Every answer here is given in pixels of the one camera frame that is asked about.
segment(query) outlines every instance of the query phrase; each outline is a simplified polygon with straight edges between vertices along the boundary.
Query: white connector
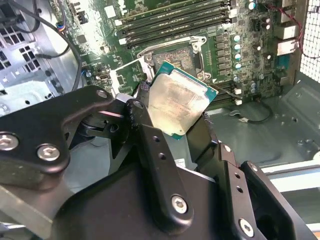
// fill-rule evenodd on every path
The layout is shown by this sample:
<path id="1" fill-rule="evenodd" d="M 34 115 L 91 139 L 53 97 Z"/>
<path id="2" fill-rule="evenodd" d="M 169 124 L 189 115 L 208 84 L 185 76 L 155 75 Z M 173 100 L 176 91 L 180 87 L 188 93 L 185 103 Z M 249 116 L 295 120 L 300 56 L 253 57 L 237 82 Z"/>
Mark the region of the white connector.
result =
<path id="1" fill-rule="evenodd" d="M 236 99 L 236 100 L 234 100 L 234 103 L 235 103 L 235 105 L 239 106 L 242 104 L 242 100 Z"/>
<path id="2" fill-rule="evenodd" d="M 239 89 L 239 88 L 235 88 L 235 89 L 234 89 L 234 94 L 240 95 L 240 94 L 242 94 L 242 90 Z"/>

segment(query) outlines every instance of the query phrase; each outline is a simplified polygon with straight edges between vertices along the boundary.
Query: red wire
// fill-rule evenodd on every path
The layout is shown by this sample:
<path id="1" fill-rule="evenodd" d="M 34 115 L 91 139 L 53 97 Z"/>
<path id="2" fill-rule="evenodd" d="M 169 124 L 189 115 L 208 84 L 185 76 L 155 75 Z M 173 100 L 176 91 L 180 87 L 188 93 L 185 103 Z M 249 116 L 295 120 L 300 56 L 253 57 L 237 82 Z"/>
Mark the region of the red wire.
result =
<path id="1" fill-rule="evenodd" d="M 302 24 L 297 21 L 297 19 L 293 16 L 293 15 L 290 15 L 288 13 L 285 12 L 285 10 L 281 7 L 276 7 L 276 6 L 273 6 L 273 5 L 268 5 L 268 8 L 271 9 L 271 10 L 276 10 L 284 15 L 286 15 L 291 21 L 295 22 L 298 27 L 299 27 L 299 36 L 297 38 L 297 42 L 298 42 L 298 47 L 300 48 L 300 51 L 303 55 L 305 55 L 307 58 L 311 58 L 311 59 L 318 59 L 320 58 L 320 56 L 308 56 L 304 53 L 304 45 L 303 45 L 303 35 L 304 35 L 304 30 L 303 30 L 303 27 L 302 27 Z"/>

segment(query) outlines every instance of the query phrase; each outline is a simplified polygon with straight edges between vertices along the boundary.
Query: mounting hole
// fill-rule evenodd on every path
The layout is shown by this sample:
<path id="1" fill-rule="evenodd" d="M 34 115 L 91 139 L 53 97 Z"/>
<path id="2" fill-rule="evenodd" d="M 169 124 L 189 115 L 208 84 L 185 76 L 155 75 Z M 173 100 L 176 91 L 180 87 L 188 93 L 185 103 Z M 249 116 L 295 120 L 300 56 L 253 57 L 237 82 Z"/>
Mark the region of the mounting hole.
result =
<path id="1" fill-rule="evenodd" d="M 244 191 L 242 190 L 242 188 L 241 188 L 241 187 L 236 186 L 236 189 L 238 190 L 238 192 L 239 192 L 239 193 L 242 193 L 242 194 L 244 193 Z"/>
<path id="2" fill-rule="evenodd" d="M 102 90 L 97 90 L 96 94 L 98 94 L 99 97 L 106 99 L 108 97 L 107 93 Z"/>
<path id="3" fill-rule="evenodd" d="M 118 130 L 119 130 L 119 126 L 117 124 L 112 124 L 110 126 L 110 133 L 115 133 Z"/>
<path id="4" fill-rule="evenodd" d="M 140 109 L 143 109 L 143 108 L 144 108 L 144 106 L 142 105 L 142 103 L 139 102 L 139 101 L 134 101 L 134 102 L 133 102 L 133 105 L 135 105 L 137 108 L 140 108 Z"/>
<path id="5" fill-rule="evenodd" d="M 161 159 L 161 160 L 166 160 L 167 158 L 166 158 L 166 155 L 164 155 L 162 152 L 160 152 L 159 154 L 158 154 L 158 157 Z"/>
<path id="6" fill-rule="evenodd" d="M 153 139 L 155 142 L 157 142 L 157 143 L 160 142 L 160 139 L 159 139 L 157 136 L 153 136 L 152 139 Z"/>

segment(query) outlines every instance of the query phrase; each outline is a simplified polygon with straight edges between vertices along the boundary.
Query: motherboard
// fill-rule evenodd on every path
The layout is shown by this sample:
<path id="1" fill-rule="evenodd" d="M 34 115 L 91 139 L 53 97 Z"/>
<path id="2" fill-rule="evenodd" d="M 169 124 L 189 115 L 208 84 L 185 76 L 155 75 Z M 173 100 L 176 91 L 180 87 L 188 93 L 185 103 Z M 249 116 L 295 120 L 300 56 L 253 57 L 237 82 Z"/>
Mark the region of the motherboard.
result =
<path id="1" fill-rule="evenodd" d="M 51 6 L 62 19 L 57 0 Z M 82 77 L 113 95 L 163 62 L 219 91 L 210 109 L 278 96 L 297 48 L 294 0 L 62 0 Z M 274 11 L 278 6 L 287 14 Z"/>

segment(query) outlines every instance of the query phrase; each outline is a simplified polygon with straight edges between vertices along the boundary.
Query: green circuit board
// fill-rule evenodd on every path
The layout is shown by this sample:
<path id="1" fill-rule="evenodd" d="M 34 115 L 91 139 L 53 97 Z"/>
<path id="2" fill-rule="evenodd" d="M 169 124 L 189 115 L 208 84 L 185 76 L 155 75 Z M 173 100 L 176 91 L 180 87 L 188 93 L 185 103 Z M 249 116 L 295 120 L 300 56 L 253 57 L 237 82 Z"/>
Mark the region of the green circuit board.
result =
<path id="1" fill-rule="evenodd" d="M 230 92 L 241 89 L 243 102 L 260 94 L 281 94 L 274 74 L 283 70 L 274 54 L 273 27 L 276 15 L 252 8 L 249 0 L 63 0 L 66 34 L 78 48 L 86 80 L 113 92 L 110 72 L 136 60 L 146 48 L 164 44 L 143 55 L 152 72 L 161 61 L 194 75 L 207 85 Z M 57 19 L 57 0 L 51 5 Z M 270 18 L 269 28 L 262 19 Z M 200 50 L 183 38 L 199 37 Z M 149 72 L 141 61 L 116 71 L 117 90 L 132 94 Z M 234 104 L 235 99 L 219 93 L 212 106 Z"/>

